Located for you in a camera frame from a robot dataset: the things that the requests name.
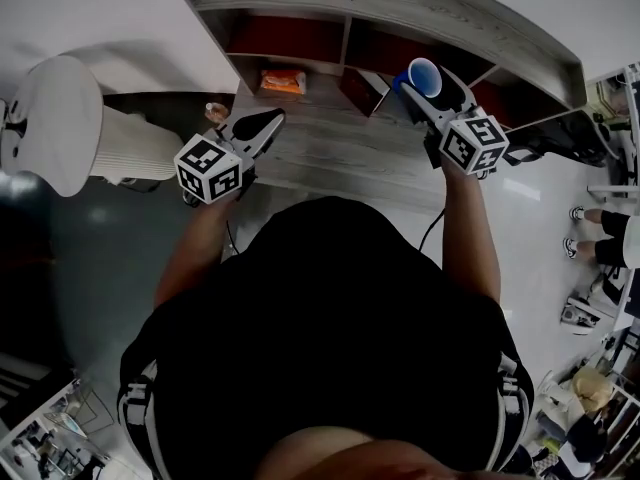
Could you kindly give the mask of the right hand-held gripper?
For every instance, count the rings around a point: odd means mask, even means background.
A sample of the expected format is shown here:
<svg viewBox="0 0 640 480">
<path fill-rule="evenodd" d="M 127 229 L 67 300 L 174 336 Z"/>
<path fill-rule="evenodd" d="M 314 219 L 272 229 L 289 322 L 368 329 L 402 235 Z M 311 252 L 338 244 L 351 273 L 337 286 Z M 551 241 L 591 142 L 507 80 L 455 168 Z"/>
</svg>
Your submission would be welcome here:
<svg viewBox="0 0 640 480">
<path fill-rule="evenodd" d="M 407 82 L 400 83 L 399 98 L 414 123 L 437 123 L 427 134 L 424 147 L 434 169 L 447 158 L 465 175 L 482 177 L 505 155 L 509 140 L 493 115 L 475 105 L 475 96 L 454 73 L 439 66 L 442 87 L 426 97 Z M 442 117 L 443 111 L 455 112 Z"/>
</svg>

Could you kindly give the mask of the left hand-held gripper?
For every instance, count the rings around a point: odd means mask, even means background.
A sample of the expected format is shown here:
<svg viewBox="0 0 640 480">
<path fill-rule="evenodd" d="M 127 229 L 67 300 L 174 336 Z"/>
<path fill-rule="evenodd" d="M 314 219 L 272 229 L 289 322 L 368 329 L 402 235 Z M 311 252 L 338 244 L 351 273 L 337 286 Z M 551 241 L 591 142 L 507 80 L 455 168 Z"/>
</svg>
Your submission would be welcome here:
<svg viewBox="0 0 640 480">
<path fill-rule="evenodd" d="M 183 194 L 205 204 L 234 193 L 240 199 L 257 179 L 255 158 L 269 149 L 285 121 L 285 112 L 275 108 L 195 134 L 174 157 Z"/>
</svg>

